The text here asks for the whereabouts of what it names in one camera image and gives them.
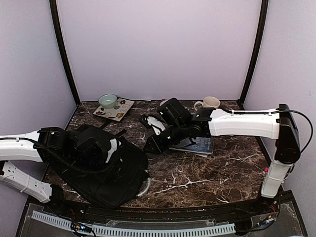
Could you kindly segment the dark blue book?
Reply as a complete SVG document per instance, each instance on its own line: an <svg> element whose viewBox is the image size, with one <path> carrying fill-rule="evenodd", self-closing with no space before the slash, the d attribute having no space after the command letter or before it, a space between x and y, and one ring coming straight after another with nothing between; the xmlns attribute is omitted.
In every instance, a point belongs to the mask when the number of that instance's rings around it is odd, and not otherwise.
<svg viewBox="0 0 316 237"><path fill-rule="evenodd" d="M208 157L213 154L214 138L213 137L197 137L186 138L176 145L173 145L170 150L193 153L202 157Z"/></svg>

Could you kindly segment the black student bag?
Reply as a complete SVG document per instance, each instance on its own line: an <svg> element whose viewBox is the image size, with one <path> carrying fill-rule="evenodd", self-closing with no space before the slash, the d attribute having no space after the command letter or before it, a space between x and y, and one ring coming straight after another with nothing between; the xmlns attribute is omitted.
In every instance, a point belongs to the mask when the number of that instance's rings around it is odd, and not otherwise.
<svg viewBox="0 0 316 237"><path fill-rule="evenodd" d="M52 169L91 204L118 208L136 198L149 181L146 154L101 128L84 124L68 131L63 149Z"/></svg>

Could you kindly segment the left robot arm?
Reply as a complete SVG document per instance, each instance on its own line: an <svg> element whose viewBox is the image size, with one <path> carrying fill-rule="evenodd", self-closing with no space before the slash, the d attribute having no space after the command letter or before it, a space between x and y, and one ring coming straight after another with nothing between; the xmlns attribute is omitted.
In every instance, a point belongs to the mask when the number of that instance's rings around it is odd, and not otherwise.
<svg viewBox="0 0 316 237"><path fill-rule="evenodd" d="M46 162L79 195L91 200L98 175L109 172L119 149L118 139L97 127L65 131L46 127L26 134L0 138L0 179L66 215L70 205L59 195L60 187L39 181L12 164L14 160Z"/></svg>

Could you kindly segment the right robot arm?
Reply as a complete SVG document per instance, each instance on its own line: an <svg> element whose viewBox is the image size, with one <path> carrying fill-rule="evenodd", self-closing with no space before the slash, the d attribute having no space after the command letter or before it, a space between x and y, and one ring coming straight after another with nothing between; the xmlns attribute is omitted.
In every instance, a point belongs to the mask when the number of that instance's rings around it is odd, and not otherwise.
<svg viewBox="0 0 316 237"><path fill-rule="evenodd" d="M300 159L298 128L286 104L276 109L262 111L228 111L200 108L195 114L187 109L164 104L158 113L169 127L154 116L141 116L141 123L154 130L143 148L144 152L162 154L187 138L216 137L225 135L255 136L276 141L275 156L263 181L260 197L253 201L252 210L263 214L271 206L279 187Z"/></svg>

